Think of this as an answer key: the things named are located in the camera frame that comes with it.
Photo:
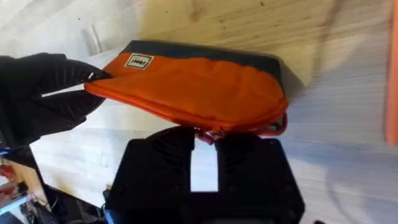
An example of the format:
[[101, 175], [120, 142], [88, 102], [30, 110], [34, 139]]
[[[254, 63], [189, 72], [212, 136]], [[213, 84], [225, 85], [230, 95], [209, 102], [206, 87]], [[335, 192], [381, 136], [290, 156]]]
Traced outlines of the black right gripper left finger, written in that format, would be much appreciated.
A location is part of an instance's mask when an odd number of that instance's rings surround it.
[[195, 130], [176, 126], [128, 142], [107, 207], [168, 207], [191, 193]]

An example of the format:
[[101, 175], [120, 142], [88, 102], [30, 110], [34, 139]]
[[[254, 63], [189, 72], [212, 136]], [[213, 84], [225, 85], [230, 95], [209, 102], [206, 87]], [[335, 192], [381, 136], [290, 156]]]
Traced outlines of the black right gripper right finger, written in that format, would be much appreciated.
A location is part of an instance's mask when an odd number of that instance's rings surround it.
[[215, 149], [219, 193], [256, 207], [305, 207], [279, 140], [233, 133]]

